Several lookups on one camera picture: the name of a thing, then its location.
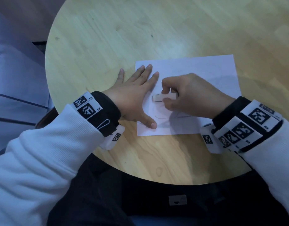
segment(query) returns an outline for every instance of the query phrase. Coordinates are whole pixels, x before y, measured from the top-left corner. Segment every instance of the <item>round table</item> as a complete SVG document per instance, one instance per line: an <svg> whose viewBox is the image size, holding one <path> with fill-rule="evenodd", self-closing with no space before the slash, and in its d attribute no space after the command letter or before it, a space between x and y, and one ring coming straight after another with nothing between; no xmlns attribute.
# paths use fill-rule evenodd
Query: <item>round table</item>
<svg viewBox="0 0 289 226"><path fill-rule="evenodd" d="M46 75L58 112L86 90L125 79L135 61L234 54L242 94L289 119L289 0L67 0L48 38ZM213 183L250 168L210 154L198 134L138 137L136 123L111 151L94 154L138 178Z"/></svg>

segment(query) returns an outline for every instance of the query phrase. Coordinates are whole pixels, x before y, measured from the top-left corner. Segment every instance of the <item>black and white square marker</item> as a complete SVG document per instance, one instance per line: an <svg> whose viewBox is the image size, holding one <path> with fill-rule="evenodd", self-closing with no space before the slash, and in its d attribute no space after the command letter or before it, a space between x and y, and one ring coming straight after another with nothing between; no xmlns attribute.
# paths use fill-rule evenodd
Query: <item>black and white square marker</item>
<svg viewBox="0 0 289 226"><path fill-rule="evenodd" d="M250 136L254 131L249 128L246 124L240 122L237 126L235 126L232 131L236 133L239 137L242 139L245 139L246 137Z"/></svg>
<svg viewBox="0 0 289 226"><path fill-rule="evenodd" d="M269 108L268 106L265 106L265 105L263 105L263 104L260 104L260 107L261 107L263 110L267 111L268 113L271 113L271 114L274 114L274 113L275 113L275 111L272 110L271 108Z"/></svg>
<svg viewBox="0 0 289 226"><path fill-rule="evenodd" d="M231 143L230 143L228 140L226 140L224 136L221 136L221 137L219 138L219 140L220 140L220 142L224 145L224 147L229 147L229 146L231 146Z"/></svg>
<svg viewBox="0 0 289 226"><path fill-rule="evenodd" d="M228 139L232 144L239 142L241 139L237 137L232 131L228 131L224 134L225 138Z"/></svg>
<svg viewBox="0 0 289 226"><path fill-rule="evenodd" d="M270 118L268 114L259 108L254 109L250 114L248 114L248 116L259 124L264 124Z"/></svg>
<svg viewBox="0 0 289 226"><path fill-rule="evenodd" d="M209 135L203 135L202 137L207 144L213 144L213 141L211 140Z"/></svg>
<svg viewBox="0 0 289 226"><path fill-rule="evenodd" d="M74 106L76 108L78 108L79 106L81 106L83 103L85 103L87 101L85 96L81 96L80 98L78 98L75 102L73 102Z"/></svg>
<svg viewBox="0 0 289 226"><path fill-rule="evenodd" d="M120 138L121 134L120 133L116 133L116 135L114 136L114 138L112 139L112 141L117 141Z"/></svg>
<svg viewBox="0 0 289 226"><path fill-rule="evenodd" d="M85 119L88 119L89 117L91 117L93 114L96 113L96 111L94 110L94 108L87 103L86 105L82 106L80 109L77 110L79 112L79 114L81 114L81 116Z"/></svg>

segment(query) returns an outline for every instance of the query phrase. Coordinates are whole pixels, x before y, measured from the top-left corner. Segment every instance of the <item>finger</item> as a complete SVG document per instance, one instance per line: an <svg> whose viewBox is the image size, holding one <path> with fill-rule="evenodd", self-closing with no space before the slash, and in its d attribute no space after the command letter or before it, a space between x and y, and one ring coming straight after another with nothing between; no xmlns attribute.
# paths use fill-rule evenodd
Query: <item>finger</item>
<svg viewBox="0 0 289 226"><path fill-rule="evenodd" d="M153 66L149 64L144 70L144 72L139 76L139 78L135 80L135 84L137 85L144 84L147 81L148 77L150 76L152 70L153 70Z"/></svg>
<svg viewBox="0 0 289 226"><path fill-rule="evenodd" d="M177 110L178 100L179 99L173 100L170 98L164 98L162 101L164 102L165 108L167 108L170 111L175 111L175 110Z"/></svg>
<svg viewBox="0 0 289 226"><path fill-rule="evenodd" d="M145 70L145 66L141 66L140 68L138 68L137 71L131 76L131 78L127 80L127 82L132 83L135 80L137 80L139 76L141 76L141 74L144 72L144 70Z"/></svg>
<svg viewBox="0 0 289 226"><path fill-rule="evenodd" d="M156 85L158 81L158 78L159 78L159 72L156 72L155 74L153 74L153 76L149 80L146 81L146 83L143 84L143 86L146 88L146 92L154 88L154 86Z"/></svg>
<svg viewBox="0 0 289 226"><path fill-rule="evenodd" d="M117 77L117 80L116 80L114 85L121 84L123 82L124 82L124 69L121 68L119 73L118 73L118 77Z"/></svg>
<svg viewBox="0 0 289 226"><path fill-rule="evenodd" d="M149 117L145 112L142 112L141 116L139 117L138 121L143 123L145 126L151 129L156 129L157 124L153 118Z"/></svg>
<svg viewBox="0 0 289 226"><path fill-rule="evenodd" d="M168 77L162 79L162 94L169 93L171 87L177 89L178 88L178 78L179 77Z"/></svg>

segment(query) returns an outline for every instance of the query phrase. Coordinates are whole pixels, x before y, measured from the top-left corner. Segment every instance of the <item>white sleeve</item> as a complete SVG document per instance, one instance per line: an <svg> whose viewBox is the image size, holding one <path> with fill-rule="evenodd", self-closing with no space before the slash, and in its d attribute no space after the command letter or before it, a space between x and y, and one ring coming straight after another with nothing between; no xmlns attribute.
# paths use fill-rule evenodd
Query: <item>white sleeve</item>
<svg viewBox="0 0 289 226"><path fill-rule="evenodd" d="M44 225L104 136L71 106L48 126L23 132L0 156L0 225Z"/></svg>
<svg viewBox="0 0 289 226"><path fill-rule="evenodd" d="M261 175L289 214L289 122L284 119L273 136L242 157Z"/></svg>

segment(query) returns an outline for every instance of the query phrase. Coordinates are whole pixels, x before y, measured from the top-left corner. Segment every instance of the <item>hand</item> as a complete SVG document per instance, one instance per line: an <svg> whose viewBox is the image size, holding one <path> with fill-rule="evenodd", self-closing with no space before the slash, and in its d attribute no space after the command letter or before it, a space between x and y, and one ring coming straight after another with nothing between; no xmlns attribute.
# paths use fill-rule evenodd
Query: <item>hand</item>
<svg viewBox="0 0 289 226"><path fill-rule="evenodd" d="M156 84L159 72L156 72L149 80L153 66L145 68L141 66L124 83L124 69L120 69L117 81L110 89L103 91L118 107L121 116L128 121L140 121L148 128L156 129L157 124L142 108L143 99L148 91Z"/></svg>
<svg viewBox="0 0 289 226"><path fill-rule="evenodd" d="M196 117L213 119L235 100L193 73L162 80L163 94L169 93L171 87L178 91L179 97L165 98L165 107Z"/></svg>

